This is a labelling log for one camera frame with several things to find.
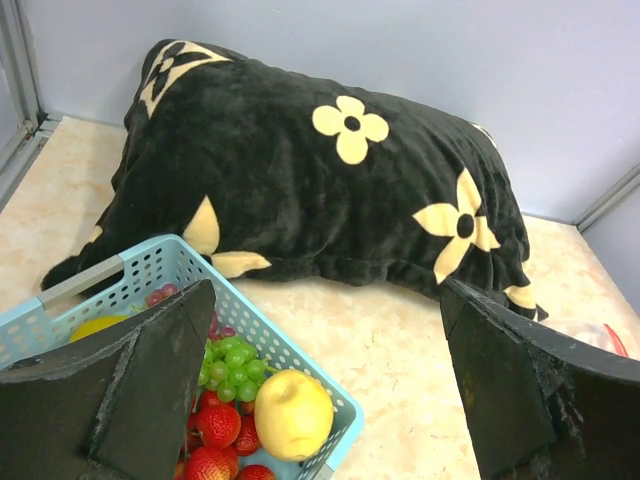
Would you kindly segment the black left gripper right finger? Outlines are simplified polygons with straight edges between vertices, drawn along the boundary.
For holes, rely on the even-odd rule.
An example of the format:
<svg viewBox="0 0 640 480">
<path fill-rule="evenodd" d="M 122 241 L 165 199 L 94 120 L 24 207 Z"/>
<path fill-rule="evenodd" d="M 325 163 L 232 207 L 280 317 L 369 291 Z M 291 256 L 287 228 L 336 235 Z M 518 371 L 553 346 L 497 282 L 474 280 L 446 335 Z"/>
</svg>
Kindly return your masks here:
<svg viewBox="0 0 640 480">
<path fill-rule="evenodd" d="M 638 361 L 456 280 L 440 310 L 481 478 L 638 478 Z"/>
</svg>

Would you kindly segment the clear zip top bag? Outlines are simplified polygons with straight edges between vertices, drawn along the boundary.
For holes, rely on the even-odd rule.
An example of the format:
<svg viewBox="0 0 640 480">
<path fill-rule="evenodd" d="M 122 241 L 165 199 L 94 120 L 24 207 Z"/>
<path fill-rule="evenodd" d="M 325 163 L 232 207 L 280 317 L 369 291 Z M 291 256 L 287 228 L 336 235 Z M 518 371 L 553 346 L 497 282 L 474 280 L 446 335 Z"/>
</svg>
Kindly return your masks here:
<svg viewBox="0 0 640 480">
<path fill-rule="evenodd" d="M 547 319 L 542 324 L 593 347 L 629 357 L 619 335 L 606 323 Z"/>
</svg>

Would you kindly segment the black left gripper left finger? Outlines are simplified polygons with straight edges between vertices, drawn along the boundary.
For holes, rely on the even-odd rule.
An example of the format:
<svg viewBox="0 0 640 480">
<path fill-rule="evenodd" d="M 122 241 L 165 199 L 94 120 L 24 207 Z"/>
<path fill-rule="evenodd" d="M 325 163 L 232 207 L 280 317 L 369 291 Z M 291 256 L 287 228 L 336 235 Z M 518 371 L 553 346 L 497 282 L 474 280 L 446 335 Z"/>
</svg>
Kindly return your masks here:
<svg viewBox="0 0 640 480">
<path fill-rule="evenodd" d="M 215 301 L 202 280 L 2 371 L 2 478 L 172 478 Z"/>
</svg>

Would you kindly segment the yellow apple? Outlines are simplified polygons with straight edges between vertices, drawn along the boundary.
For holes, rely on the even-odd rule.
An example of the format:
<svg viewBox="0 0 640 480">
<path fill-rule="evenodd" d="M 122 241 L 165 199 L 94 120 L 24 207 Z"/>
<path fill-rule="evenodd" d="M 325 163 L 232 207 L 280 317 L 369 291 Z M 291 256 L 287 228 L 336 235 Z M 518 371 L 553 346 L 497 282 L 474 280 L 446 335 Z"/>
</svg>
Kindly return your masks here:
<svg viewBox="0 0 640 480">
<path fill-rule="evenodd" d="M 285 462 L 304 461 L 318 453 L 333 420 L 333 403 L 325 388 L 299 370 L 272 375 L 255 399 L 259 441 L 271 456 Z"/>
</svg>

